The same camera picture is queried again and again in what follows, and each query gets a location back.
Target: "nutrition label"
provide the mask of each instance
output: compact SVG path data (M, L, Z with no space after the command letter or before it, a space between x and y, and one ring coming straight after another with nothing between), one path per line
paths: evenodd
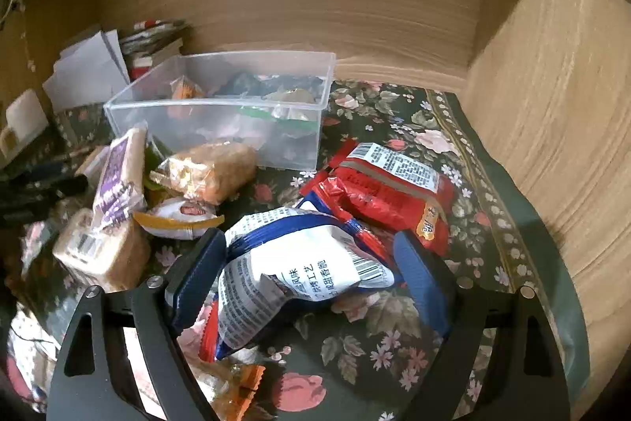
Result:
M348 157L368 161L395 177L428 189L433 193L438 191L439 174L433 168L376 143L362 143L348 154Z

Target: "black object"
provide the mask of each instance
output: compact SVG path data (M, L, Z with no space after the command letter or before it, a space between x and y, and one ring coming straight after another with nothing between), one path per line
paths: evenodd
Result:
M167 419L217 420L175 339L194 323L225 257L223 233L209 229L165 276L151 277L128 292L87 289L61 347L47 419L156 419L142 407L125 352L122 327L135 326ZM461 419L569 420L563 367L534 290L522 287L506 294L481 289L469 278L456 281L410 231L396 235L395 258L406 275L413 271L425 277L424 284L408 283L422 316L430 308L430 324L447 320L446 340L400 419L450 421L469 382L482 330L497 327L482 393L475 410Z

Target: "clear plastic box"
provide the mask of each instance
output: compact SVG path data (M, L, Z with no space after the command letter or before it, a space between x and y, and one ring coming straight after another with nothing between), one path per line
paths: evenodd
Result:
M335 54L325 52L174 56L111 98L105 113L116 136L146 122L173 153L240 141L256 149L261 166L313 171L334 67ZM182 75L207 98L172 100L171 83Z

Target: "floral tablecloth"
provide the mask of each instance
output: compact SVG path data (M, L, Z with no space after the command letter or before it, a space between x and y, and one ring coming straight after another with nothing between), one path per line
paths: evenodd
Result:
M527 284L538 292L574 397L588 377L589 357L569 275L545 226L488 156L455 96L374 82L335 83L323 126L319 166L352 138L380 143L449 177L457 195L448 213L447 265L485 288L515 291ZM300 186L313 175L261 168L251 184L222 205L223 228L244 214L294 204ZM191 245L154 239L146 276L163 273ZM61 341L83 289L49 253L38 257L30 274L27 290L35 313ZM477 400L492 337L492 331L485 331L458 415ZM421 387L440 344L419 320L404 288L346 295L259 345L255 360L265 363L266 372L247 416L393 419Z

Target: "screw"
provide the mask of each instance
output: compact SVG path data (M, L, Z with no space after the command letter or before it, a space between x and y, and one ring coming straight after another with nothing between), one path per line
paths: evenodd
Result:
M85 295L88 298L94 298L101 292L101 288L99 286L90 286L85 290Z
M473 287L473 281L469 277L458 277L456 284L462 289L471 289Z
M531 298L534 298L534 289L532 289L529 286L522 286L519 288L519 293L524 297L524 298L528 298L529 300Z
M160 286L162 286L163 282L164 279L160 275L154 275L153 277L149 277L147 279L147 285L149 286L149 289L159 288Z

